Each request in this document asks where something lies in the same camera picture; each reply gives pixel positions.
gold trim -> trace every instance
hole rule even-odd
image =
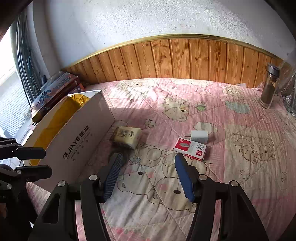
[[[248,44],[248,43],[245,43],[245,42],[242,42],[242,41],[239,41],[239,40],[236,40],[236,39],[230,39],[230,38],[225,38],[225,37],[220,37],[220,36],[215,36],[215,35],[206,35],[206,34],[160,34],[160,35],[154,35],[154,36],[149,36],[149,37],[143,37],[143,38],[139,38],[139,39],[133,39],[133,40],[129,40],[129,41],[126,41],[126,42],[122,42],[122,43],[119,43],[119,44],[115,44],[115,45],[112,45],[110,47],[107,47],[107,48],[103,48],[99,51],[96,51],[94,52],[93,54],[90,54],[78,61],[75,61],[73,62],[72,64],[70,64],[69,66],[65,67],[65,68],[70,68],[71,66],[73,65],[76,65],[80,62],[82,62],[83,60],[86,60],[88,58],[91,58],[93,56],[96,56],[98,54],[101,54],[101,53],[104,53],[104,52],[107,52],[109,50],[112,50],[112,49],[116,49],[116,48],[120,48],[120,47],[123,47],[123,46],[127,46],[127,45],[131,45],[131,44],[137,44],[137,43],[142,43],[142,42],[148,42],[148,41],[154,41],[154,40],[161,40],[161,39],[208,39],[208,40],[217,40],[217,41],[222,41],[222,42],[226,42],[226,43],[229,43],[229,44],[236,44],[236,45],[241,45],[243,47],[246,47],[246,48],[250,48],[250,49],[253,49],[253,50],[256,50],[258,51],[259,53],[263,53],[269,57],[272,57],[272,58],[275,58],[275,59],[278,59],[279,57],[262,49],[262,48],[259,48],[259,47],[256,47],[252,44]]]

red and white box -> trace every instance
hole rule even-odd
[[[181,137],[178,138],[178,141],[174,147],[175,152],[183,153],[184,156],[198,161],[203,160],[206,149],[207,146],[204,144],[187,140]]]

open cardboard box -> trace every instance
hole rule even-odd
[[[24,160],[25,166],[47,164],[52,168],[50,178],[35,184],[51,192],[61,180],[74,183],[113,122],[101,90],[64,97],[24,144],[46,150],[44,159]]]

jiaye logo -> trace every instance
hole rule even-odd
[[[68,150],[65,151],[63,158],[68,159],[71,152],[75,149],[75,147],[79,144],[81,138],[85,135],[86,131],[89,129],[89,126],[85,126],[84,129],[79,133],[78,136],[74,139],[71,145],[68,147]]]

wooden headboard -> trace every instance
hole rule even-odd
[[[184,78],[256,87],[266,64],[282,60],[253,45],[200,34],[158,35],[114,45],[63,69],[83,83],[139,78]]]

